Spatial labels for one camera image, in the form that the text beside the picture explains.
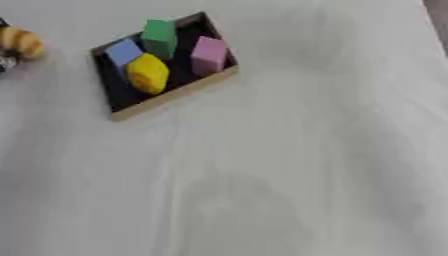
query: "blue cube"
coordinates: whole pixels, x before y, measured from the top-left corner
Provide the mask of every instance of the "blue cube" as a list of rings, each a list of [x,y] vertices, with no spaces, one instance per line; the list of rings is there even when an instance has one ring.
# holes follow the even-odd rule
[[[126,64],[143,54],[131,39],[124,39],[107,48],[105,52],[122,75],[126,74]]]

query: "white surface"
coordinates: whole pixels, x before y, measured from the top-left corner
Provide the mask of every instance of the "white surface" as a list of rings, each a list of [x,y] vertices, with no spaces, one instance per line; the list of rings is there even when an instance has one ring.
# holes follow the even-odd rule
[[[6,0],[0,255],[448,255],[448,66],[417,0]],[[210,13],[221,85],[106,119],[91,47]]]

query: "cube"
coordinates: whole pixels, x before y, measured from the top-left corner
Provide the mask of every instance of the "cube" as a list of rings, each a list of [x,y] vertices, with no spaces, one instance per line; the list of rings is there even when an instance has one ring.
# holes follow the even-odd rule
[[[156,56],[143,53],[126,66],[131,84],[138,90],[152,95],[161,93],[168,80],[168,67]]]
[[[125,76],[126,64],[140,57],[143,52],[131,39],[124,39],[105,50],[121,75]]]
[[[141,39],[148,53],[169,60],[177,47],[176,25],[172,21],[148,20]]]
[[[201,36],[191,54],[193,73],[207,76],[220,72],[227,58],[227,45],[224,41]]]

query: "pink cube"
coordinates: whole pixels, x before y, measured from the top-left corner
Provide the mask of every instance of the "pink cube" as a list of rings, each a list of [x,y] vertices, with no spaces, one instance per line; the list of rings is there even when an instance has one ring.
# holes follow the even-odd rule
[[[207,76],[220,72],[224,68],[226,57],[227,45],[224,41],[201,36],[191,54],[193,73]]]

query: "wooden tray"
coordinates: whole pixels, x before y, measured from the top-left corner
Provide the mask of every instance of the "wooden tray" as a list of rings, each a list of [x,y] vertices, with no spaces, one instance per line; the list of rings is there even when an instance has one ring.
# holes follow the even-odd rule
[[[229,49],[225,68],[220,73],[199,77],[191,70],[190,54],[200,36],[222,39],[204,12],[196,13],[175,21],[178,45],[172,60],[164,61],[170,69],[166,89],[162,94],[152,96],[134,89],[120,78],[104,50],[125,38],[134,40],[143,49],[140,33],[136,33],[91,50],[104,92],[111,110],[111,119],[121,121],[143,111],[153,109],[169,101],[186,96],[203,87],[215,84],[238,72],[238,62]]]

